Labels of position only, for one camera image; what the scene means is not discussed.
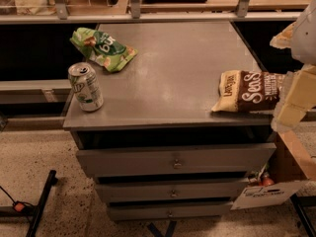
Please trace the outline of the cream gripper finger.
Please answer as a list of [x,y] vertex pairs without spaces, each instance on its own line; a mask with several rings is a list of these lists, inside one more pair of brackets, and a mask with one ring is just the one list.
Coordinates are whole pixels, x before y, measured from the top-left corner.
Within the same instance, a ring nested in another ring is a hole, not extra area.
[[290,48],[290,41],[292,39],[294,26],[295,24],[291,23],[284,30],[274,36],[270,41],[270,46],[278,49]]
[[294,129],[306,113],[316,106],[316,66],[287,72],[280,88],[271,127],[276,132]]

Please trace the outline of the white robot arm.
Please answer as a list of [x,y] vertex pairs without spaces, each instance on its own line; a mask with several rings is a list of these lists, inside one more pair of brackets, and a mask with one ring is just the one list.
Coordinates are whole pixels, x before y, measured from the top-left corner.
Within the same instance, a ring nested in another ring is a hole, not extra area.
[[303,64],[299,71],[285,75],[274,110],[273,130],[286,132],[294,129],[306,113],[316,107],[316,1],[313,0],[294,23],[274,36],[270,45],[289,48],[292,58]]

